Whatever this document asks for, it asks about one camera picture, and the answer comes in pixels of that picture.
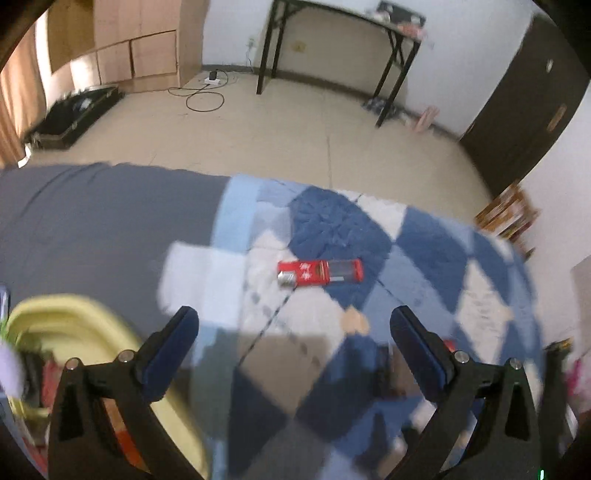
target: black cable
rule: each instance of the black cable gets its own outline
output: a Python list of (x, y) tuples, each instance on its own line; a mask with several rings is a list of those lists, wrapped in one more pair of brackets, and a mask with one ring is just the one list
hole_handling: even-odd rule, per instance
[[(200, 112), (200, 113), (215, 112), (216, 110), (219, 110), (222, 107), (222, 105), (226, 102), (226, 98), (219, 92), (210, 92), (209, 90), (215, 90), (217, 88), (225, 87), (228, 84), (228, 82), (230, 81), (230, 77), (227, 72), (224, 72), (223, 70), (218, 70), (218, 71), (222, 72), (226, 76), (226, 81), (220, 85), (211, 86), (209, 84), (205, 84), (201, 88), (170, 87), (168, 89), (168, 92), (171, 95), (174, 95), (175, 97), (186, 97), (185, 105), (187, 106), (187, 108), (189, 110), (191, 110), (193, 112)], [(186, 95), (179, 95), (178, 93), (173, 93), (173, 92), (190, 92), (190, 93), (188, 93)], [(206, 93), (209, 95), (219, 95), (220, 97), (222, 97), (222, 103), (220, 103), (217, 107), (209, 109), (209, 110), (198, 110), (196, 108), (192, 108), (191, 106), (189, 106), (189, 100), (191, 98), (193, 98), (196, 95), (204, 95)]]

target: black door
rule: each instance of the black door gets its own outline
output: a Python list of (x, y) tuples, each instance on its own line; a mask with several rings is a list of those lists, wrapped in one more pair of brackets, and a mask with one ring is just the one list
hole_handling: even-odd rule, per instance
[(494, 196), (541, 160), (588, 85), (589, 75), (561, 31), (535, 16), (505, 76), (460, 140)]

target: red box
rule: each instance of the red box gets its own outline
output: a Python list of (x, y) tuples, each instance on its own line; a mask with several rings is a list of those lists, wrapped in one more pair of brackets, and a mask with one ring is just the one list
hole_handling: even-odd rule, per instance
[(334, 282), (363, 281), (363, 265), (355, 260), (310, 260), (279, 262), (277, 280), (282, 286), (328, 285)]

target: brown curtain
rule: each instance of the brown curtain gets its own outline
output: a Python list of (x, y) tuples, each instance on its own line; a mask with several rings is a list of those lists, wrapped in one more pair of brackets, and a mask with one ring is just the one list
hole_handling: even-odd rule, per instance
[(25, 156), (23, 136), (45, 112), (33, 25), (0, 72), (0, 167), (13, 167)]

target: beige floor tile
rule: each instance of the beige floor tile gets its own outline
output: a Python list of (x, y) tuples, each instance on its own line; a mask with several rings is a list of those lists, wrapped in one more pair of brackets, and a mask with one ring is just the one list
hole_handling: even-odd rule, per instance
[[(205, 73), (188, 87), (200, 88)], [(69, 150), (35, 152), (30, 164), (130, 162), (207, 174), (278, 178), (354, 190), (471, 222), (489, 201), (454, 141), (414, 134), (398, 121), (375, 128), (358, 99), (285, 80), (229, 73), (217, 111), (199, 113), (168, 92), (128, 95)], [(201, 95), (194, 108), (221, 98)]]

